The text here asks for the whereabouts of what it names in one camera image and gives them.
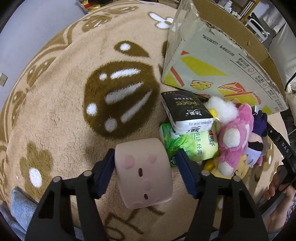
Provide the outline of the person's right hand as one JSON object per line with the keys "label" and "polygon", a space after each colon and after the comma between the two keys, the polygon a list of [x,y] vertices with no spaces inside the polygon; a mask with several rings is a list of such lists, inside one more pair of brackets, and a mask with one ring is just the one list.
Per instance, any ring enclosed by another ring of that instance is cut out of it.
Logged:
{"label": "person's right hand", "polygon": [[289,185],[288,187],[287,184],[280,185],[280,173],[283,167],[283,165],[278,166],[269,188],[264,193],[264,197],[269,200],[275,195],[276,187],[278,187],[285,196],[285,199],[280,203],[280,205],[264,219],[264,225],[268,233],[276,233],[283,228],[286,223],[288,211],[294,204],[293,199],[295,196],[295,189],[292,185]]}

